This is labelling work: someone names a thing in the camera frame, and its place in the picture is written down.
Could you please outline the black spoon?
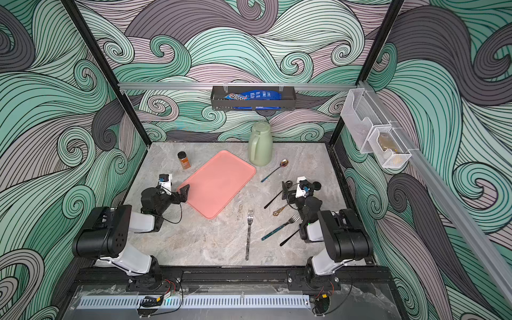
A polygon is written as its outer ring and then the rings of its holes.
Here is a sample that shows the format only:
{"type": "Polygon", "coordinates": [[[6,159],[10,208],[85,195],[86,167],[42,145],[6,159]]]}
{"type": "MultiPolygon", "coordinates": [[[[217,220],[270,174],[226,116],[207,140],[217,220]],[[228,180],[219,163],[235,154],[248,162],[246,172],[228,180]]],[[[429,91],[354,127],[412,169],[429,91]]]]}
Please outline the black spoon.
{"type": "Polygon", "coordinates": [[[283,240],[279,246],[282,247],[284,246],[291,238],[293,238],[296,234],[298,234],[300,232],[300,229],[296,230],[295,232],[293,232],[289,237],[287,237],[285,240],[283,240]]]}
{"type": "Polygon", "coordinates": [[[273,197],[272,200],[270,200],[264,207],[263,209],[267,209],[278,197],[280,197],[283,193],[283,190],[281,190],[275,197],[273,197]]]}

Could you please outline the silver fork teal handle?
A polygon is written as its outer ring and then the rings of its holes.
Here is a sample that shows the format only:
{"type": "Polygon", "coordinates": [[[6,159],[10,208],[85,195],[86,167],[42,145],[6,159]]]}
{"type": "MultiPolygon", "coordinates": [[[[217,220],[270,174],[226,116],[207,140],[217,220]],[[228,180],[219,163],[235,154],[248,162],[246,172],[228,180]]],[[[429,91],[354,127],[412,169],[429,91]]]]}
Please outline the silver fork teal handle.
{"type": "Polygon", "coordinates": [[[268,238],[270,238],[272,235],[276,234],[277,232],[281,231],[283,228],[285,228],[286,226],[288,225],[291,225],[291,224],[294,224],[295,222],[297,222],[298,220],[300,219],[300,214],[295,214],[294,216],[292,216],[290,219],[288,219],[285,223],[283,223],[282,225],[278,226],[277,228],[275,228],[273,231],[271,231],[270,233],[264,235],[262,238],[261,238],[261,241],[265,241],[267,240],[268,238]]]}

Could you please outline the silver fork dark handle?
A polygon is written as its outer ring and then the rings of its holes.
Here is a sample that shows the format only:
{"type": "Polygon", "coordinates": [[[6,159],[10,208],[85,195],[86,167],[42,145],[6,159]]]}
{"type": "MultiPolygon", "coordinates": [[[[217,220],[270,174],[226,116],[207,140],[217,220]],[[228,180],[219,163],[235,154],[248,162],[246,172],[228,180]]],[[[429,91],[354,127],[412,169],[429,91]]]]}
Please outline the silver fork dark handle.
{"type": "Polygon", "coordinates": [[[249,260],[250,255],[250,244],[251,244],[251,227],[254,220],[254,210],[250,209],[247,213],[247,238],[246,238],[246,250],[245,250],[245,260],[249,260]]]}

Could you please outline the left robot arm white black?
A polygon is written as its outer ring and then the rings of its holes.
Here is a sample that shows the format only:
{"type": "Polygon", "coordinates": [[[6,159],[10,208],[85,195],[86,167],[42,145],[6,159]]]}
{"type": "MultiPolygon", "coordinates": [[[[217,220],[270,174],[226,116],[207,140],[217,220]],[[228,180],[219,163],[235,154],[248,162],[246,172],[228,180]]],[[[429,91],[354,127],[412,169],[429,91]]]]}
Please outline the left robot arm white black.
{"type": "Polygon", "coordinates": [[[188,184],[176,192],[162,184],[147,188],[141,193],[140,213],[131,205],[93,208],[72,242],[74,256],[93,259],[100,267],[114,266],[132,277],[159,276],[157,259],[130,244],[129,233],[159,232],[165,221],[171,223],[163,216],[165,211],[185,203],[189,189],[188,184]]]}

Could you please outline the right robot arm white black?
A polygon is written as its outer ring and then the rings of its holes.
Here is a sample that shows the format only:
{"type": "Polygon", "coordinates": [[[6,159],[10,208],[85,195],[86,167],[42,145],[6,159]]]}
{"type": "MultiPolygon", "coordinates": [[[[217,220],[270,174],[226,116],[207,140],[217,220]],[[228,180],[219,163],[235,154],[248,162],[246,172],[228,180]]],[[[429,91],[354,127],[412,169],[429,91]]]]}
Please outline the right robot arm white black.
{"type": "Polygon", "coordinates": [[[306,243],[322,243],[317,255],[307,260],[307,276],[333,275],[353,261],[373,254],[373,244],[362,222],[352,209],[323,210],[323,202],[314,196],[321,190],[318,181],[301,178],[297,183],[283,182],[283,199],[299,214],[298,233],[306,243]]]}

